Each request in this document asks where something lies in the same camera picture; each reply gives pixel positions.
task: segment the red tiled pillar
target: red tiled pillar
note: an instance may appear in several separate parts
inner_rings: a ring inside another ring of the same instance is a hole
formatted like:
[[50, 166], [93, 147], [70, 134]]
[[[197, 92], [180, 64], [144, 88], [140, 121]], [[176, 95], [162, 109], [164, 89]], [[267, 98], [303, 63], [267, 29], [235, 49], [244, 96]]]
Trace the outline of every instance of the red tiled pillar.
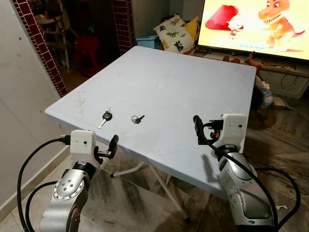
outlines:
[[12, 2], [59, 96], [63, 97], [68, 93], [68, 89], [63, 82], [58, 68], [56, 67], [50, 50], [47, 47], [43, 34], [34, 19], [27, 0], [12, 0]]
[[120, 54], [123, 55], [135, 45], [131, 0], [113, 0], [112, 8]]

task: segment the red chair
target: red chair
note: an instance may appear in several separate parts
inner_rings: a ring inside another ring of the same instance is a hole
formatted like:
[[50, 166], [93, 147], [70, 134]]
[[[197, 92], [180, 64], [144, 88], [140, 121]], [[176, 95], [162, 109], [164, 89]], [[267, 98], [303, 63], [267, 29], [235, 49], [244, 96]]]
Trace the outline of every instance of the red chair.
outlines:
[[95, 35], [85, 35], [76, 39], [75, 48], [79, 55], [75, 60], [80, 61], [80, 72], [85, 76], [93, 76], [107, 66], [105, 53]]

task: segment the white wall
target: white wall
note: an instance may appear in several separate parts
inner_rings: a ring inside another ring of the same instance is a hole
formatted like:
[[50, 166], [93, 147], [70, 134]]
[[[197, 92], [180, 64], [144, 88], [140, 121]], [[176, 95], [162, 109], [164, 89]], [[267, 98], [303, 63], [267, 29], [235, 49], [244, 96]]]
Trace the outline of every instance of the white wall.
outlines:
[[156, 35], [153, 30], [169, 15], [169, 0], [132, 0], [135, 38]]
[[205, 0], [170, 0], [169, 13], [179, 13], [183, 20], [190, 21], [198, 16], [202, 21]]
[[[43, 142], [63, 129], [44, 113], [59, 99], [10, 0], [0, 1], [0, 205], [16, 192], [19, 169]], [[50, 145], [30, 162], [23, 183], [58, 153]]]

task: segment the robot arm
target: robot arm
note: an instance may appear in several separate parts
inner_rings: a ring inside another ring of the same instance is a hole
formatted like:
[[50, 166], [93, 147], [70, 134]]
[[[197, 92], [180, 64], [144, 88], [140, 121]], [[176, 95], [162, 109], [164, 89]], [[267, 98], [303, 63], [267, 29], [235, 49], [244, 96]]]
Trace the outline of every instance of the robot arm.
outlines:
[[[245, 136], [247, 120], [245, 115], [224, 114], [222, 120], [212, 120], [205, 124], [206, 127], [215, 131], [211, 133], [212, 139], [208, 141], [205, 141], [205, 137], [201, 135], [203, 133], [201, 119], [194, 116], [193, 120], [199, 145], [213, 144], [218, 150], [239, 161], [256, 176], [253, 166], [243, 154], [239, 153], [240, 143]], [[219, 180], [228, 196], [233, 219], [239, 232], [274, 231], [270, 202], [257, 182], [233, 161], [224, 157], [221, 152], [212, 150], [211, 154], [219, 161]]]
[[72, 131], [72, 169], [66, 170], [54, 185], [52, 199], [40, 223], [40, 232], [78, 231], [80, 214], [88, 199], [90, 182], [99, 173], [103, 157], [114, 157], [117, 142], [118, 136], [115, 135], [109, 149], [101, 152], [96, 146], [96, 134], [93, 131]]

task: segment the red cartoon shape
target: red cartoon shape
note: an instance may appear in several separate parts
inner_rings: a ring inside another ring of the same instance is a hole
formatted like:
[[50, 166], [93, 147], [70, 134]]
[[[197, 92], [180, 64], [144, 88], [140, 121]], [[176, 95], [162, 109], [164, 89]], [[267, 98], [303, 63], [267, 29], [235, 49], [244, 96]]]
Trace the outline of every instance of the red cartoon shape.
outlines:
[[228, 21], [238, 14], [236, 6], [222, 5], [213, 16], [206, 22], [205, 26], [212, 30], [231, 30]]

